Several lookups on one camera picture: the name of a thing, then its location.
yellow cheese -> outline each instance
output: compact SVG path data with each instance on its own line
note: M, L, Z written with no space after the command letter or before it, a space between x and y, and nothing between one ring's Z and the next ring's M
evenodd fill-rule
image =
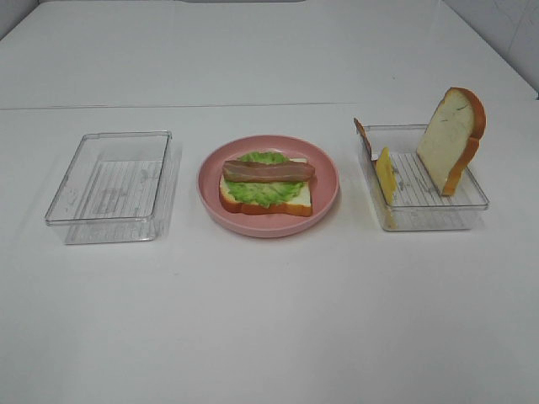
M389 150L384 147L382 154L376 161L376 175L380 181L382 192L386 198L388 205L393 203L393 193L397 189L397 179L395 178L395 172L391 164L391 158L389 158Z

clear plastic container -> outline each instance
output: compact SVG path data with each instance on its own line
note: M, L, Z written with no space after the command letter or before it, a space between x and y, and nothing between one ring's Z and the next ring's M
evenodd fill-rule
M488 198L468 168L453 196L440 196L415 150L427 125L363 126L360 164L371 191L380 225L387 231L466 230L480 223ZM376 175L374 161L389 149L397 191L388 204Z
M45 215L65 244L153 240L179 169L168 131L85 135Z

bacon strip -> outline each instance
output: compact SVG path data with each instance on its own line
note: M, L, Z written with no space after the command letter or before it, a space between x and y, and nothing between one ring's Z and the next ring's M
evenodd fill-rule
M314 167L306 162L240 162L227 160L222 166L225 179L235 183L271 183L274 181L308 181L314 175Z

bread crust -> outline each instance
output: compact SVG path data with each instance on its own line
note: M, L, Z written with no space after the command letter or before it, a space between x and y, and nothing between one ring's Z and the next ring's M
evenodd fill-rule
M444 100L450 91L458 91L463 94L473 110L473 128L472 133L468 137L468 142L464 151L462 152L459 159L456 161L453 168L450 170L449 175L447 176L446 185L442 189L441 194L443 196L452 196L455 193L456 186L461 180L462 171L467 167L468 163L473 159L475 153L479 148L479 140L483 137L485 127L487 125L487 116L485 110L479 98L466 88L452 87L447 90Z

toast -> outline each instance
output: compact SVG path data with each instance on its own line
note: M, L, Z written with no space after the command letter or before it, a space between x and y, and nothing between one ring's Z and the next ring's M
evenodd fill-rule
M306 161L306 159L301 158L291 158L291 160L297 162ZM219 200L221 201L222 207L231 213L244 213L246 215L265 215L271 213L284 213L295 216L312 215L311 190L308 181L302 183L299 193L290 200L266 207L255 201L243 203L236 200L231 193L229 183L221 175L219 180Z
M430 119L417 154L440 195L452 196L462 171L475 156L487 119L479 98L450 88Z

